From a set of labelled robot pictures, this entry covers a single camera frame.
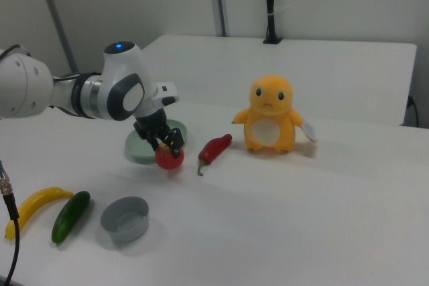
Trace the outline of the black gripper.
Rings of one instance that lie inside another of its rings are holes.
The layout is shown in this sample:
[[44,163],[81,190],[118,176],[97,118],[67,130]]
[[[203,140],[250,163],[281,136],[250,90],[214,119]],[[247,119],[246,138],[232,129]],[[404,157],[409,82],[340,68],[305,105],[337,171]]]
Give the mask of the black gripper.
[[156,151],[159,146],[157,139],[161,139],[164,140],[174,158],[181,156],[180,149],[184,144],[182,132],[179,128],[169,128],[164,109],[159,109],[146,117],[136,117],[133,126],[140,139],[146,140],[153,151]]

